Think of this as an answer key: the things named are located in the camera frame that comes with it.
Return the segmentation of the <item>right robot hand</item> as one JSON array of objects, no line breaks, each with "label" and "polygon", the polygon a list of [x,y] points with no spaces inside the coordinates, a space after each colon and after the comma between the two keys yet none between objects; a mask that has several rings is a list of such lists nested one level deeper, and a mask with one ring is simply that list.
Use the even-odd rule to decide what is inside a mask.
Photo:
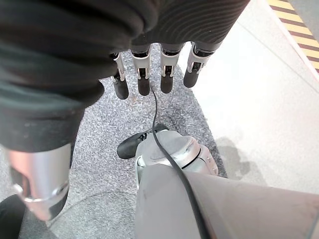
[{"label": "right robot hand", "polygon": [[63,209],[85,109],[115,78],[128,95],[120,54],[130,50],[141,95],[149,93],[150,45],[161,45],[161,90],[192,43],[191,88],[247,6],[246,0],[3,0],[0,3],[0,144],[14,188],[42,221]]}]

